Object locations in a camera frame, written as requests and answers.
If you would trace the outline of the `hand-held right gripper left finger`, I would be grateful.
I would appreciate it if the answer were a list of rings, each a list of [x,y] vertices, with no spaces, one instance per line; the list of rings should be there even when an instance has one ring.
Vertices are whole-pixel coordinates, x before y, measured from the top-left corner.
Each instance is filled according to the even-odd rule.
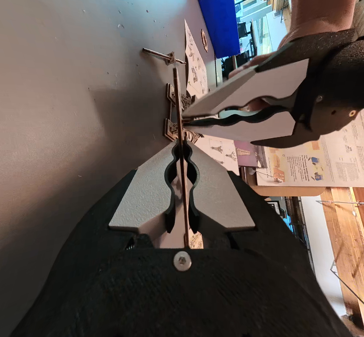
[[[171,185],[177,176],[176,150],[175,141],[137,168],[109,222],[111,229],[148,235],[171,233],[176,216]]]

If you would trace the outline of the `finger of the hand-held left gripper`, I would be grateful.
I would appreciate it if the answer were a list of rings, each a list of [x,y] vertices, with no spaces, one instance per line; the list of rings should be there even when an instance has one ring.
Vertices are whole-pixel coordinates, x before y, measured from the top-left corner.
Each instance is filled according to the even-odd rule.
[[[291,96],[307,74],[309,59],[266,71],[250,67],[196,100],[183,113],[184,119],[216,115],[227,107],[243,107],[261,97],[276,99]]]
[[[185,128],[204,136],[253,142],[293,134],[295,120],[284,107],[259,111],[226,108],[216,114],[185,110]]]

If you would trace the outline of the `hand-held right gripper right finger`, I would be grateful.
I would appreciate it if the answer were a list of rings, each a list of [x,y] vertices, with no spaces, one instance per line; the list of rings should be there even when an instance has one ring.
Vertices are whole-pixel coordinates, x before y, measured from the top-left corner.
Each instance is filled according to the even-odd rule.
[[[225,234],[252,230],[255,223],[230,172],[190,141],[184,141],[189,190],[188,217],[193,233]]]

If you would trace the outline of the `punched wooden parts sheet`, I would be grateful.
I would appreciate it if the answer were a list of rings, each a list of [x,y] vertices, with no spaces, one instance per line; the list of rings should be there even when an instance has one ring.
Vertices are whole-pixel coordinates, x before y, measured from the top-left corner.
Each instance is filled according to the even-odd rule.
[[[181,172],[181,185],[182,185],[182,199],[183,199],[183,210],[184,210],[184,246],[190,248],[189,243],[189,217],[188,217],[188,188],[187,188],[187,167],[184,161],[184,129],[182,125],[182,101],[180,92],[180,79],[177,67],[173,68],[173,84],[175,93],[175,107],[177,115],[177,134],[178,134],[178,149],[180,156],[180,172]]]

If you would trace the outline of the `grey desk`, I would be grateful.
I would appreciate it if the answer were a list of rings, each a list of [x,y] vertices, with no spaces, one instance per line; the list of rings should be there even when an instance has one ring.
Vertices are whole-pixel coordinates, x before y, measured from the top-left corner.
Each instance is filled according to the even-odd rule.
[[[1,0],[1,336],[34,303],[65,240],[168,144],[165,85],[186,20],[216,86],[198,0]]]

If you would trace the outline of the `person's left hand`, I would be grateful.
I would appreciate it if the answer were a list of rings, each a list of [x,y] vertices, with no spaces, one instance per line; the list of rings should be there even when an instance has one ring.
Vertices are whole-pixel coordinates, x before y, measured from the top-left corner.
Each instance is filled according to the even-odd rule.
[[[290,29],[278,49],[298,38],[352,27],[356,0],[291,0]]]

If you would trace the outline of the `purple picture card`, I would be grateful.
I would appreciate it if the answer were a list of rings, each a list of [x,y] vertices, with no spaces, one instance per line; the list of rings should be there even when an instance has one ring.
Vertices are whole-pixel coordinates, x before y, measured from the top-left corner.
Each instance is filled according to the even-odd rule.
[[[239,167],[257,167],[256,147],[249,142],[234,141],[236,157]]]

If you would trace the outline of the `white instruction sheet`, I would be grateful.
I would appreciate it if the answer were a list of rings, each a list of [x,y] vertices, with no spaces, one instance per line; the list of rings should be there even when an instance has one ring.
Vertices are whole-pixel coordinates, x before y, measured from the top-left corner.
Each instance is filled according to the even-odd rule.
[[[185,55],[187,58],[186,89],[191,97],[195,96],[196,99],[200,99],[208,92],[206,66],[186,21],[184,21],[184,28]]]

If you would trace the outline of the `printed colour leaflet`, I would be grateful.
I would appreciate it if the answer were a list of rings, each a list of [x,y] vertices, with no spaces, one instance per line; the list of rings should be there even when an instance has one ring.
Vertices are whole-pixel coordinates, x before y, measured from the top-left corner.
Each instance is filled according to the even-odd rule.
[[[257,185],[363,188],[364,111],[340,131],[317,141],[264,150],[267,168],[257,171]]]

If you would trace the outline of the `wooden tower base model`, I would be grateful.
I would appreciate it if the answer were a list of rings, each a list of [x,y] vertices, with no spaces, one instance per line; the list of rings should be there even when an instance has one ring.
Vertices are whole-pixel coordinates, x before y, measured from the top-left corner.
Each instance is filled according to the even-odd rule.
[[[175,108],[175,91],[172,84],[166,84],[166,99],[169,104],[168,116],[164,120],[164,136],[171,141],[175,141],[178,139],[178,125],[177,123],[172,121],[172,112],[173,108]],[[184,130],[184,136],[187,140],[191,141],[193,144],[197,143],[199,139],[202,139],[204,136],[202,134],[196,133],[191,130]]]

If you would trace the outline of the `blue box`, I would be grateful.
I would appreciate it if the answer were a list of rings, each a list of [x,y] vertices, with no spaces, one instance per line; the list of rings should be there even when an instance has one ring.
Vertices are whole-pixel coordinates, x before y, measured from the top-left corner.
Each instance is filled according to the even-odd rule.
[[[217,58],[240,54],[234,0],[198,0]]]

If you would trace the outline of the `wooden rod with square piece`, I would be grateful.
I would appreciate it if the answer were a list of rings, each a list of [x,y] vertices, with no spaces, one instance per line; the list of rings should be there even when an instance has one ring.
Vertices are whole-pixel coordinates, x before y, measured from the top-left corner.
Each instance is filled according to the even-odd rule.
[[[175,63],[179,63],[182,65],[186,65],[186,62],[180,59],[177,59],[175,57],[175,53],[174,52],[170,52],[168,54],[163,54],[160,52],[156,52],[154,50],[151,49],[147,49],[147,48],[142,48],[142,52],[146,53],[146,54],[150,54],[154,57],[158,57],[162,60],[164,60],[164,62],[166,63],[166,65],[171,65],[171,64],[175,64]]]

